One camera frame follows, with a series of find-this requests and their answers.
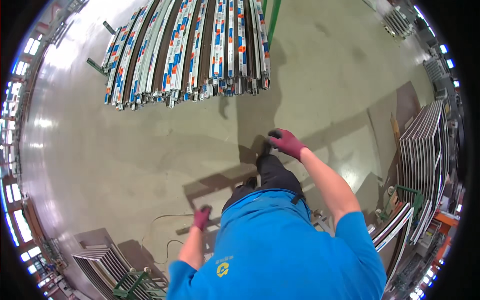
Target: concrete floor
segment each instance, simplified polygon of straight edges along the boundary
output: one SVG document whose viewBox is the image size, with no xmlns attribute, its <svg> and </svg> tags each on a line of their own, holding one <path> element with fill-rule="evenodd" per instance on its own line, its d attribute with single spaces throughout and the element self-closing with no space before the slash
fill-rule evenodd
<svg viewBox="0 0 480 300">
<path fill-rule="evenodd" d="M 427 55 L 414 37 L 394 41 L 361 0 L 284 0 L 271 44 L 271 90 L 116 112 L 103 104 L 105 78 L 85 61 L 103 58 L 104 20 L 120 26 L 145 2 L 90 0 L 39 72 L 23 129 L 22 189 L 65 253 L 80 249 L 74 235 L 104 228 L 117 244 L 144 240 L 153 259 L 165 261 L 167 241 L 184 239 L 175 230 L 191 217 L 151 221 L 204 203 L 220 216 L 231 187 L 255 171 L 259 136 L 274 127 L 292 131 L 343 176 L 365 215 L 376 209 L 396 151 L 390 114 L 402 105 L 397 89 L 408 84 L 421 104 L 433 100 L 421 65 Z M 328 213 L 303 166 L 279 157 L 311 208 Z M 170 257 L 178 249 L 171 244 Z M 74 284 L 86 284 L 75 268 Z"/>
</svg>

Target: caster wheel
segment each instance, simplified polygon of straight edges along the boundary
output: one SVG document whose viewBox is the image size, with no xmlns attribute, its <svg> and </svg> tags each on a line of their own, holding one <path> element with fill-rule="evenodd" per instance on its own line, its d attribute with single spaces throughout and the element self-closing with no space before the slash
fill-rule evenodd
<svg viewBox="0 0 480 300">
<path fill-rule="evenodd" d="M 395 191 L 395 187 L 394 186 L 390 186 L 388 187 L 387 189 L 387 192 L 388 192 L 388 195 L 391 196 L 393 195 L 393 192 Z"/>
</svg>

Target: electrical wire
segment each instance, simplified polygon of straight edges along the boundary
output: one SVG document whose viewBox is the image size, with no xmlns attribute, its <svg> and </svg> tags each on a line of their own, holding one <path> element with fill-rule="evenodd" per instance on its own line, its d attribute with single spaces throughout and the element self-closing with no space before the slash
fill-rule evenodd
<svg viewBox="0 0 480 300">
<path fill-rule="evenodd" d="M 193 214 L 161 215 L 161 216 L 158 216 L 158 217 L 156 217 L 155 219 L 153 219 L 152 222 L 150 222 L 149 228 L 151 228 L 153 222 L 157 221 L 158 219 L 167 217 L 167 216 L 193 216 Z M 144 234 L 144 236 L 142 237 L 142 242 L 140 243 L 140 250 L 141 250 L 142 248 L 144 248 L 144 239 L 145 239 L 145 234 Z M 166 264 L 166 263 L 168 262 L 168 245 L 170 245 L 170 243 L 173 242 L 173 241 L 177 241 L 177 242 L 179 242 L 180 244 L 183 245 L 183 242 L 181 242 L 181 241 L 179 241 L 179 240 L 169 240 L 168 243 L 167 243 L 167 246 L 166 246 L 167 258 L 166 258 L 165 262 L 164 262 L 164 263 L 159 263 L 159 262 L 155 261 L 155 259 L 154 259 L 153 262 L 154 262 L 155 264 Z"/>
</svg>

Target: work glove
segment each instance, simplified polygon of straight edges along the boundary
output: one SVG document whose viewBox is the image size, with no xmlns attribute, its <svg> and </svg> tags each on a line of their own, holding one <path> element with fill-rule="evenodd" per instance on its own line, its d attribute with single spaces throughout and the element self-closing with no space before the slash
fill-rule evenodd
<svg viewBox="0 0 480 300">
<path fill-rule="evenodd" d="M 290 131 L 275 128 L 268 133 L 268 136 L 268 142 L 273 148 L 278 148 L 280 152 L 290 155 L 300 161 L 300 150 L 306 146 Z"/>
<path fill-rule="evenodd" d="M 211 211 L 212 207 L 209 205 L 204 205 L 200 209 L 197 209 L 193 213 L 193 225 L 203 231 L 208 223 Z"/>
</svg>

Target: green metal rack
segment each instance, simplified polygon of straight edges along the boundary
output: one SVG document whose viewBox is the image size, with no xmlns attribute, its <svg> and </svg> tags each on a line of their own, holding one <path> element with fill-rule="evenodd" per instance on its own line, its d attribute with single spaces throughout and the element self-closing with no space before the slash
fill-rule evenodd
<svg viewBox="0 0 480 300">
<path fill-rule="evenodd" d="M 134 294 L 135 290 L 140 285 L 144 285 L 143 287 L 145 292 L 148 293 L 149 300 L 165 299 L 167 297 L 167 293 L 151 279 L 150 273 L 151 270 L 148 267 L 146 267 L 143 272 L 137 272 L 135 269 L 131 269 L 130 272 L 127 272 L 117 283 L 113 289 L 113 296 L 117 299 L 136 300 L 138 298 Z M 128 290 L 124 290 L 121 286 L 129 277 L 135 278 L 135 282 Z"/>
<path fill-rule="evenodd" d="M 267 3 L 268 3 L 268 0 L 264 0 L 263 7 L 262 7 L 262 11 L 264 12 L 264 17 L 266 16 Z M 268 35 L 267 35 L 270 48 L 273 42 L 273 33 L 275 32 L 276 21 L 278 19 L 278 12 L 280 11 L 281 4 L 282 4 L 282 0 L 273 1 L 272 18 L 270 19 L 270 24 L 268 26 Z"/>
<path fill-rule="evenodd" d="M 418 190 L 410 189 L 410 188 L 407 188 L 403 185 L 396 184 L 395 188 L 392 192 L 391 197 L 393 197 L 393 195 L 395 195 L 395 192 L 398 191 L 398 190 L 402 190 L 402 191 L 405 191 L 405 192 L 411 192 L 411 193 L 415 194 L 415 198 L 413 200 L 413 206 L 412 206 L 413 207 L 413 219 L 415 219 L 418 211 L 420 210 L 420 208 L 423 204 L 423 195 Z M 378 214 L 378 217 L 382 221 L 388 220 L 388 218 L 390 217 L 390 214 L 387 213 L 389 208 L 390 208 L 390 200 L 388 201 L 387 205 L 385 205 L 385 208 L 383 209 L 383 211 Z"/>
</svg>

